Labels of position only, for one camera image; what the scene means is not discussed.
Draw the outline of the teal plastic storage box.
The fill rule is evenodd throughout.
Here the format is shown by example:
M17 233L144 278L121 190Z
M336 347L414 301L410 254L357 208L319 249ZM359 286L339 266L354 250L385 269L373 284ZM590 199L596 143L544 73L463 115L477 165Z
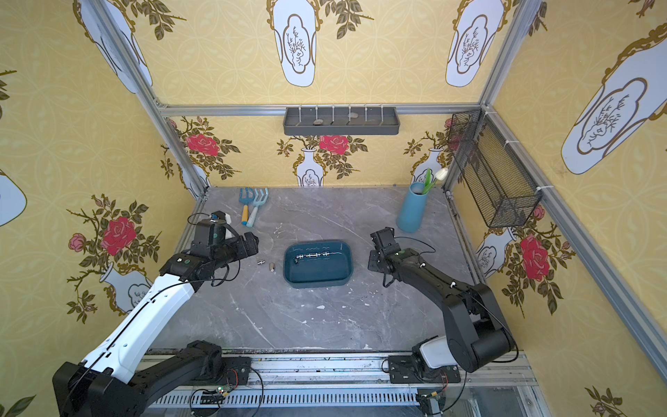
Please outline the teal plastic storage box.
M340 240L295 243L284 255L283 277L293 288L346 285L353 272L351 249Z

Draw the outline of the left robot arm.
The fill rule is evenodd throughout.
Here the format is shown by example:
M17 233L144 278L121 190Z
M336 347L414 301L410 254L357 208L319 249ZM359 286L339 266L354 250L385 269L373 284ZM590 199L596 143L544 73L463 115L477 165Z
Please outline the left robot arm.
M231 227L223 212L196 224L188 250L172 255L153 286L123 322L79 363L66 362L52 383L62 416L140 416L188 382L216 383L226 375L221 347L195 341L142 371L138 366L175 313L215 271L257 255L259 239Z

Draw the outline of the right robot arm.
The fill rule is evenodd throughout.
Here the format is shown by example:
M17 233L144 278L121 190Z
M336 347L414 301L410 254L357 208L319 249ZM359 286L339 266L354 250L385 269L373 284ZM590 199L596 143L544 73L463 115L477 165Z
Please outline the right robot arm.
M519 348L491 290L484 284L458 281L429 264L412 248L401 248L392 228L371 234L374 250L368 268L391 283L416 288L439 307L445 334L413 348L425 369L457 366L472 373Z

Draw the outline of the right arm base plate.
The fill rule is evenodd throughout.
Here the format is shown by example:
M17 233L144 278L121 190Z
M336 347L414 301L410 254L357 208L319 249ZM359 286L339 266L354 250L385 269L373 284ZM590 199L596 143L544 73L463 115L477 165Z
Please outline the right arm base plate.
M391 384L441 384L460 383L462 377L456 365L429 368L425 361L414 354L391 355L381 365L381 370L389 375Z

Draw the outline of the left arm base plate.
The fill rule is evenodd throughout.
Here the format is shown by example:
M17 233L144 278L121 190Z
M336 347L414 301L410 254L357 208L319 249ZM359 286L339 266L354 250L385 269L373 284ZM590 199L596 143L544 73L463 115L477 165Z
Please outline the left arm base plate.
M229 356L216 359L213 367L212 384L246 386L252 371L252 359L247 356Z

